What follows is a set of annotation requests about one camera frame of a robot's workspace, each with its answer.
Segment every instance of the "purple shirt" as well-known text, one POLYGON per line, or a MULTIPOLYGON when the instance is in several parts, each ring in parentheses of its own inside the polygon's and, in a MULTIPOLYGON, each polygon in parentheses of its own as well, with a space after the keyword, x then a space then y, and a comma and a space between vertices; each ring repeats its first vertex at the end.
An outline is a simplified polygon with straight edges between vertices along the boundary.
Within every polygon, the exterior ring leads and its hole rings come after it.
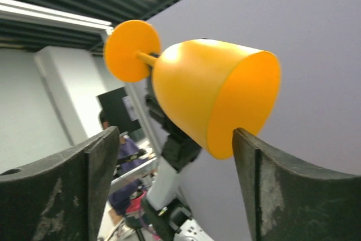
MULTIPOLYGON (((138 146, 132 139, 126 138, 125 141, 126 142, 124 144, 120 144, 118 158, 133 155, 139 151, 138 146)), ((136 159, 131 162, 122 164, 122 174, 142 165, 145 161, 146 160, 143 159, 136 159)), ((118 215, 125 215, 126 210, 130 205, 129 197, 131 194, 137 191, 139 185, 139 180, 135 180, 109 196, 109 203, 118 215)))

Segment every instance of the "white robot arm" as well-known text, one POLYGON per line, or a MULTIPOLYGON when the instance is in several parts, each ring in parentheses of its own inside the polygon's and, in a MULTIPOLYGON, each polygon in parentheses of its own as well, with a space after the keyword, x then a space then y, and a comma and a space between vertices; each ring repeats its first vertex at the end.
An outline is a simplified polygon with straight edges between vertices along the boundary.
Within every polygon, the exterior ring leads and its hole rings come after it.
MULTIPOLYGON (((182 176, 190 166, 188 164, 180 172, 177 172, 163 157, 160 158, 158 175, 146 196, 147 201, 155 210, 161 212, 175 199, 182 176)), ((185 216, 184 222, 180 226, 169 220, 174 230, 173 241, 213 241, 192 218, 188 209, 184 208, 182 212, 185 216)))

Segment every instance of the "white backdrop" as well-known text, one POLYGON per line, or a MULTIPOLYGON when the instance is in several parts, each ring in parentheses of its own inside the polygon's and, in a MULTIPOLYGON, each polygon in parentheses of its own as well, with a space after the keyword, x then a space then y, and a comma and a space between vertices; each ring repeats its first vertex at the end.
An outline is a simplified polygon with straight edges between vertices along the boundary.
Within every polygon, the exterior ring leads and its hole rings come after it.
MULTIPOLYGON (((208 37, 275 53, 283 82, 260 137, 316 165, 361 174, 360 14, 361 0, 182 0, 149 22, 163 49, 208 37)), ((183 189, 215 240, 249 240, 232 159, 203 152, 183 189)))

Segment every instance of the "black hair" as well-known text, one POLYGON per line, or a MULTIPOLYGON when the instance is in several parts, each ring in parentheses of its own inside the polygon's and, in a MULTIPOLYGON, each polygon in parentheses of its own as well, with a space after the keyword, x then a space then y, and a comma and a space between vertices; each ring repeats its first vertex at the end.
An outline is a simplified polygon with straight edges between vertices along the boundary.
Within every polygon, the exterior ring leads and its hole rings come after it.
POLYGON ((101 124, 108 121, 108 119, 107 119, 107 117, 106 117, 106 115, 104 113, 104 110, 102 110, 99 113, 99 121, 100 121, 101 124))

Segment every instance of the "fluorescent light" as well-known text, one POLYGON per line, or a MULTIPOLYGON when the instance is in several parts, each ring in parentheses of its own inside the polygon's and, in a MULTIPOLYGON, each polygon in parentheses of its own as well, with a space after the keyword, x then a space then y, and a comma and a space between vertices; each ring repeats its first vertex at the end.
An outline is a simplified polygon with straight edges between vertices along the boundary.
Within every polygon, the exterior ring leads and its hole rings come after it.
POLYGON ((43 18, 43 19, 64 22, 64 23, 69 23, 69 24, 74 24, 74 25, 83 25, 85 27, 90 27, 90 28, 98 28, 98 29, 105 29, 105 30, 112 29, 112 27, 109 25, 101 25, 101 24, 95 24, 95 23, 90 23, 90 22, 85 22, 85 21, 80 21, 80 20, 75 20, 75 19, 70 19, 70 18, 64 18, 64 17, 60 17, 60 16, 55 16, 55 15, 42 14, 40 12, 23 10, 20 8, 8 7, 8 6, 4 6, 4 5, 0 5, 0 11, 6 11, 6 12, 13 13, 13 14, 28 15, 30 17, 43 18))
POLYGON ((77 14, 71 14, 69 12, 64 12, 64 11, 53 10, 51 8, 45 8, 45 7, 32 5, 32 4, 15 1, 15 0, 0 0, 0 4, 10 5, 15 8, 25 8, 27 10, 32 10, 35 12, 39 11, 39 12, 44 12, 47 14, 63 16, 63 17, 71 18, 71 19, 77 19, 77 20, 86 21, 89 23, 100 24, 100 25, 111 25, 112 24, 111 22, 104 21, 104 20, 94 19, 91 17, 81 16, 81 15, 77 15, 77 14))

